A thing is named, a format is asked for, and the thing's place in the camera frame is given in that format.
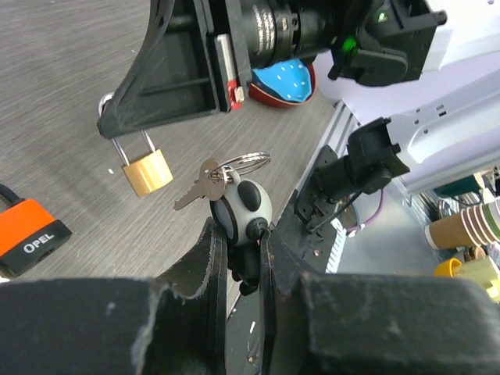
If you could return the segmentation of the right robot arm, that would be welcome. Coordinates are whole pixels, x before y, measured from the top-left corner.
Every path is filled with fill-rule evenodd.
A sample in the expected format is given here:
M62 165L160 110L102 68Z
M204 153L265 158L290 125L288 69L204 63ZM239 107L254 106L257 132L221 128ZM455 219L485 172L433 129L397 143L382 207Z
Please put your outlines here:
M252 70L333 59L331 80L369 88L499 50L488 1L153 1L127 75L100 104L100 134L120 136L238 109Z

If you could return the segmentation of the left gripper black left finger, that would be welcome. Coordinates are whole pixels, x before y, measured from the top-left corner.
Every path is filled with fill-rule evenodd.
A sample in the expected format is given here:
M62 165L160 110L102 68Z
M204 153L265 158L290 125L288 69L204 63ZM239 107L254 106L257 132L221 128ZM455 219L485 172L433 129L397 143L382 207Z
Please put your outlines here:
M159 279L157 374L225 374L227 239L208 218L195 245Z

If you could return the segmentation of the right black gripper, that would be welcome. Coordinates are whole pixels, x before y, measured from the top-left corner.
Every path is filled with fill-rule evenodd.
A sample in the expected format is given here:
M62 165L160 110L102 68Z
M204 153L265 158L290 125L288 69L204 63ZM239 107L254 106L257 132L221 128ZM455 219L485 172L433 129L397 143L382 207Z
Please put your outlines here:
M112 139L235 111L251 79L240 1L152 1L145 39L97 128Z

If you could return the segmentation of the orange black padlock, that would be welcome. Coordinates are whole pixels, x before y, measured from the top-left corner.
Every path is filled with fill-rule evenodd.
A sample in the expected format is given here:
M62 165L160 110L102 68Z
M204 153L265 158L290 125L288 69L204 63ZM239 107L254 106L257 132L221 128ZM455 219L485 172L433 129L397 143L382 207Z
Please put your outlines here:
M64 245L73 232L38 201L1 186L1 279L26 273Z

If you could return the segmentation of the small brass padlock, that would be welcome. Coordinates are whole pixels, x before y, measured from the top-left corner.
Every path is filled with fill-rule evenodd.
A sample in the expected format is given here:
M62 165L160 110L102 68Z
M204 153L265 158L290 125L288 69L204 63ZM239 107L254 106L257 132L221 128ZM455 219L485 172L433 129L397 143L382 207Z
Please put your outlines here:
M162 151L156 148L146 130L141 135L148 146L148 153L130 161L116 138L111 142L122 159L122 170L138 197L144 197L165 187L173 181L173 174Z

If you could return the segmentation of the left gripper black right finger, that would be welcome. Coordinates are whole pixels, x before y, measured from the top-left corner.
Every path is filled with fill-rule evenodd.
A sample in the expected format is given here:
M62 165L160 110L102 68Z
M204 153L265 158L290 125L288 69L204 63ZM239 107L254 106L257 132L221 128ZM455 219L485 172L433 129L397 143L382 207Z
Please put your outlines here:
M302 274L327 269L337 231L328 224L315 234L295 212L294 191L280 219L260 245L260 348L263 374L299 374L309 352L309 317Z

